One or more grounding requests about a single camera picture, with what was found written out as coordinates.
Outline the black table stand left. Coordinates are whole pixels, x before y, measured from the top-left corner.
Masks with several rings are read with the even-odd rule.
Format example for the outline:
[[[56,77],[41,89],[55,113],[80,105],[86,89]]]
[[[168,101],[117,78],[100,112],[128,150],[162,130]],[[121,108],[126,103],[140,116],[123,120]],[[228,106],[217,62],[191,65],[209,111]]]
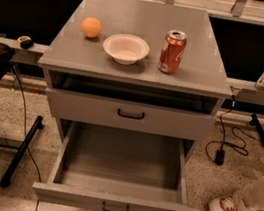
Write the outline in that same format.
[[[9,68],[6,69],[4,73],[0,74],[0,80],[9,71],[13,73],[13,75],[15,76],[15,80],[20,87],[20,90],[22,90],[23,85],[22,85],[22,79],[20,78],[21,75],[15,63],[10,63]],[[7,167],[7,170],[3,175],[3,177],[1,177],[0,180],[1,187],[7,188],[11,184],[13,173],[15,173],[15,170],[18,167],[19,162],[21,162],[21,159],[24,156],[25,152],[29,150],[28,146],[30,145],[31,140],[34,137],[34,134],[36,133],[36,131],[42,128],[43,128],[43,118],[42,116],[38,116],[35,119],[35,122],[33,123],[30,130],[29,131],[24,130],[24,136],[25,136],[24,140],[18,141],[14,139],[0,137],[0,147],[16,150],[16,154],[13,157],[12,161],[10,162],[9,167]]]

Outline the red soda can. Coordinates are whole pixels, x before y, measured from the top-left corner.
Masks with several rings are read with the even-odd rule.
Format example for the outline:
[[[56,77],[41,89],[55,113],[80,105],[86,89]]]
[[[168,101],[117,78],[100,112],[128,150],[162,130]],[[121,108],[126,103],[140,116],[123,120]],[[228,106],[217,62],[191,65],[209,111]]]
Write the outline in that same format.
[[[171,30],[165,36],[158,68],[164,73],[175,73],[180,67],[187,44],[187,35],[183,31]]]

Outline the grey drawer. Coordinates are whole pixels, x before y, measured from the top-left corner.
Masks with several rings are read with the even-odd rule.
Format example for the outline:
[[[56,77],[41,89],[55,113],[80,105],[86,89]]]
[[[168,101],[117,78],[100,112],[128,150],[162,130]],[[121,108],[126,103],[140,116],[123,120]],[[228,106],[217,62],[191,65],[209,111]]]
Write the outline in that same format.
[[[180,139],[71,123],[43,202],[100,211],[198,211],[189,207]]]
[[[200,140],[215,121],[215,102],[202,96],[68,74],[47,89],[56,118]]]

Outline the grey drawer cabinet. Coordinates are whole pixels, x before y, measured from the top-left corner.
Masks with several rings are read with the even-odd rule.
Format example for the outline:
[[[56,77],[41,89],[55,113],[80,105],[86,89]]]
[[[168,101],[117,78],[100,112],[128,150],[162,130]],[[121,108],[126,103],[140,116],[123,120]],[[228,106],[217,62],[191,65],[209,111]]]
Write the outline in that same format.
[[[87,38],[81,30],[86,17],[97,18],[102,24],[101,34],[95,38]],[[169,74],[158,65],[164,39],[171,30],[186,33],[187,44],[178,70]],[[150,47],[149,54],[132,65],[118,64],[103,49],[105,39],[114,34],[143,38]],[[46,77],[46,90],[61,84],[68,74],[94,77],[213,99],[212,114],[216,116],[223,100],[231,94],[217,47],[204,10],[141,0],[83,0],[39,64]],[[71,123],[79,122],[56,117],[55,120],[60,135],[66,135]],[[190,154],[204,137],[175,138],[182,141],[185,153]]]

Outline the grey top drawer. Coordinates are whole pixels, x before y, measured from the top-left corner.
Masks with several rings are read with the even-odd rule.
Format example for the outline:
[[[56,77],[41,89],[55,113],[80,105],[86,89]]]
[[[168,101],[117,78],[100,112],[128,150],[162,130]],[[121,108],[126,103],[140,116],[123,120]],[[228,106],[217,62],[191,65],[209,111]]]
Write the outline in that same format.
[[[68,74],[47,89],[56,118],[200,140],[215,121],[215,102],[202,96]]]

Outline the orange fruit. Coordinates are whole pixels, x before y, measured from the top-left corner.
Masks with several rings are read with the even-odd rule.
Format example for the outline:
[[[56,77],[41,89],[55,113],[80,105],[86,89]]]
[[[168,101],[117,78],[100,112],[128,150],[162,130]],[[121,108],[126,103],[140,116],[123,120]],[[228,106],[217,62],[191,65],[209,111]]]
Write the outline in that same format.
[[[95,38],[101,34],[101,22],[94,17],[86,17],[81,23],[81,30],[87,38]]]

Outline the white paper bowl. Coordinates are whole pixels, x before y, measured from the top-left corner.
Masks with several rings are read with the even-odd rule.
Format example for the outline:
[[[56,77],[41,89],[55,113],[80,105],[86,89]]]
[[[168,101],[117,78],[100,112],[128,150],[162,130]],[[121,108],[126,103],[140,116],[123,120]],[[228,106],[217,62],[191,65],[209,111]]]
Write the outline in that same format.
[[[103,42],[103,49],[116,62],[124,65],[138,62],[150,52],[150,46],[143,38],[131,34],[109,36]]]

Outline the white red sneaker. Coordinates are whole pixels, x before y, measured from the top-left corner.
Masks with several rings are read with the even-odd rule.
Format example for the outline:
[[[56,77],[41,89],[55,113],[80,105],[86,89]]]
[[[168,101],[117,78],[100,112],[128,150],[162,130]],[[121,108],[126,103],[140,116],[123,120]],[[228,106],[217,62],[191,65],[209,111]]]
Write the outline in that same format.
[[[208,203],[209,211],[237,211],[232,195],[221,196]]]

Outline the beige trouser leg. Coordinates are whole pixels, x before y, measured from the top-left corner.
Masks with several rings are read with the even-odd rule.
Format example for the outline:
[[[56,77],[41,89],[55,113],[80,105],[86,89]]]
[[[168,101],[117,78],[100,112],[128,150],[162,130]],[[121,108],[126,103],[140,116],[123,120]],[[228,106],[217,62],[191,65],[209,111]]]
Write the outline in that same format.
[[[264,175],[233,194],[238,211],[264,211]]]

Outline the yellow tape measure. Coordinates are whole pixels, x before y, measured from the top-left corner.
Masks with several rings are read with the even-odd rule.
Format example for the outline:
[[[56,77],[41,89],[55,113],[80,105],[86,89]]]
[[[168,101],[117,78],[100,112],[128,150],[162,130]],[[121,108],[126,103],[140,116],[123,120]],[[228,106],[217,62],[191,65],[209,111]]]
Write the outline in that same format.
[[[18,38],[18,43],[21,45],[22,49],[29,49],[34,45],[33,40],[29,36],[20,36]]]

